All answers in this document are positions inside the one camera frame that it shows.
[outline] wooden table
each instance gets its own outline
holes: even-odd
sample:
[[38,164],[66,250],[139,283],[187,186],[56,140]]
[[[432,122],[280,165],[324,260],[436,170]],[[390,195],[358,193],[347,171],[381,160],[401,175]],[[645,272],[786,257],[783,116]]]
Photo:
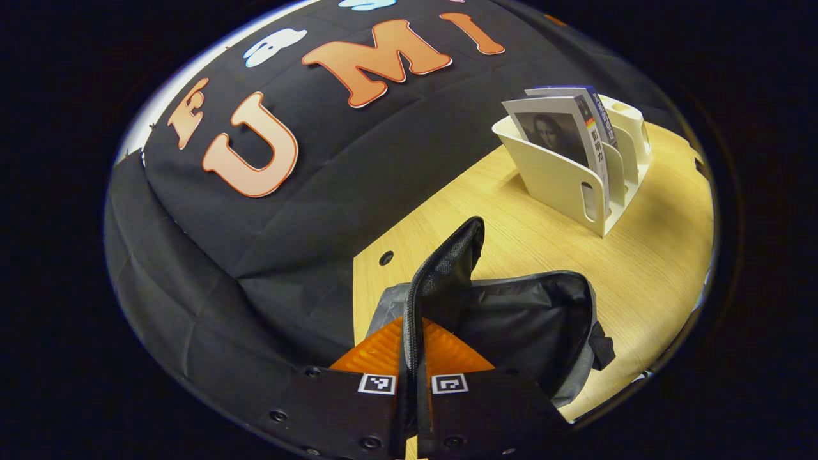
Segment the wooden table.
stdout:
[[[560,408],[563,416],[573,420],[627,386],[690,316],[712,251],[710,187],[694,167],[701,156],[676,134],[646,126],[650,169],[604,238],[533,199],[504,146],[474,164],[355,257],[356,343],[365,338],[384,289],[409,282],[446,237],[479,215],[486,239],[472,279],[575,270],[596,290],[597,315],[617,358],[604,371],[591,371],[582,393]],[[394,257],[381,266],[388,250]],[[410,441],[407,459],[416,452]]]

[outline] zipper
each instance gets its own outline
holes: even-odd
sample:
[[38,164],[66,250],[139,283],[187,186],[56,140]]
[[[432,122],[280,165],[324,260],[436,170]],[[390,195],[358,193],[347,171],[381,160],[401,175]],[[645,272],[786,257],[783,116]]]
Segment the zipper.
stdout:
[[403,351],[407,356],[407,370],[409,371],[409,376],[412,381],[416,381],[417,379],[417,366],[419,360],[417,355],[417,327],[415,320],[415,299],[417,297],[417,288],[420,285],[420,282],[426,277],[427,274],[429,274],[430,269],[434,268],[440,253],[447,250],[452,241],[460,237],[461,233],[463,233],[466,228],[476,221],[479,221],[480,224],[483,225],[483,218],[477,216],[466,220],[457,230],[449,235],[449,238],[447,238],[446,241],[438,246],[438,249],[434,250],[432,255],[430,255],[423,265],[418,268],[418,271],[411,280],[411,284],[409,285],[409,296],[407,297],[406,307],[403,311],[403,335],[405,337],[405,340],[403,341]]

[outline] bag strap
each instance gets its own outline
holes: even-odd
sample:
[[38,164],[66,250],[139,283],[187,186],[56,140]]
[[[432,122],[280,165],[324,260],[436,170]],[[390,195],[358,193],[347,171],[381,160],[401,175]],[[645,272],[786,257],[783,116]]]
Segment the bag strap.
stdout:
[[594,363],[592,367],[597,371],[605,369],[605,367],[616,358],[616,354],[614,353],[614,339],[605,336],[605,330],[599,321],[595,322],[591,329],[588,345],[591,346],[591,350],[594,352]]

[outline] white book holder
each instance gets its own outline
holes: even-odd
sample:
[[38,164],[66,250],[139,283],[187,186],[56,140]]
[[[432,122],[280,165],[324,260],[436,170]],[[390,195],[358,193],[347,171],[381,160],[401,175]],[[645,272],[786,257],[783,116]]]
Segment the white book holder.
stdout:
[[586,212],[582,184],[593,189],[595,216],[603,216],[602,181],[596,173],[546,148],[522,139],[510,116],[496,122],[492,131],[517,165],[528,194],[588,227],[601,237],[622,217],[645,179],[651,160],[650,142],[642,113],[620,101],[599,95],[613,125],[618,149],[603,142],[608,163],[610,214],[592,219]]

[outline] orange letter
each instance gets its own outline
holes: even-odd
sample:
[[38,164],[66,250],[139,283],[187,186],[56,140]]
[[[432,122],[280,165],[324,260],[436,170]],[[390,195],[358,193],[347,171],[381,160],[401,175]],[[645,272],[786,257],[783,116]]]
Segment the orange letter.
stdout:
[[486,35],[486,33],[471,20],[471,16],[464,15],[463,13],[443,13],[440,15],[440,18],[450,20],[455,23],[457,27],[460,27],[466,35],[470,36],[471,39],[477,43],[477,49],[482,54],[500,54],[506,50],[502,45]]
[[423,75],[452,63],[451,57],[434,50],[418,37],[409,22],[388,20],[372,27],[375,47],[348,42],[329,42],[307,53],[304,65],[320,64],[329,70],[349,90],[349,105],[360,108],[386,93],[386,83],[373,82],[361,69],[369,70],[395,82],[406,80],[398,53],[411,63],[409,71]]
[[267,166],[256,169],[247,164],[230,146],[230,138],[221,133],[210,143],[202,159],[205,171],[215,171],[239,193],[259,198],[275,191],[290,175],[299,157],[299,144],[293,133],[276,117],[262,107],[264,95],[250,94],[233,112],[233,126],[247,124],[272,148],[272,159]]
[[567,25],[567,24],[565,24],[563,21],[561,21],[561,20],[559,20],[559,19],[557,19],[557,18],[555,18],[555,17],[553,17],[553,16],[551,16],[551,15],[546,15],[546,17],[547,17],[548,19],[550,19],[550,20],[553,20],[553,21],[554,21],[554,24],[557,24],[557,25]]
[[193,89],[179,102],[176,110],[170,114],[168,119],[168,126],[171,124],[176,129],[176,134],[179,136],[179,150],[185,148],[187,141],[191,140],[193,132],[199,126],[202,120],[202,112],[193,115],[193,109],[202,107],[205,103],[205,95],[199,92],[207,84],[207,79],[201,79],[193,85]]

